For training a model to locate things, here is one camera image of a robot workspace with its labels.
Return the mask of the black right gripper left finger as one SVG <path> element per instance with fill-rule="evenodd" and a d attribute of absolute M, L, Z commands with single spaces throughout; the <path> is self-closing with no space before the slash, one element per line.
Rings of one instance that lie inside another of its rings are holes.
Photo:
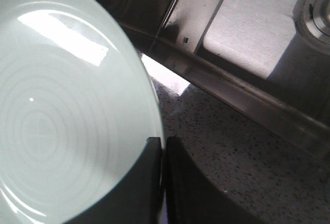
<path fill-rule="evenodd" d="M 162 154 L 161 139 L 149 137 L 123 179 L 66 223 L 157 223 L 163 200 Z"/>

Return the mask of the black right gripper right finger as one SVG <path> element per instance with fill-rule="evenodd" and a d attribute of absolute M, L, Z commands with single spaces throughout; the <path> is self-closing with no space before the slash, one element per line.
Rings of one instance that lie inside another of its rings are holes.
<path fill-rule="evenodd" d="M 166 204 L 168 223 L 260 223 L 203 175 L 179 137 L 166 142 Z"/>

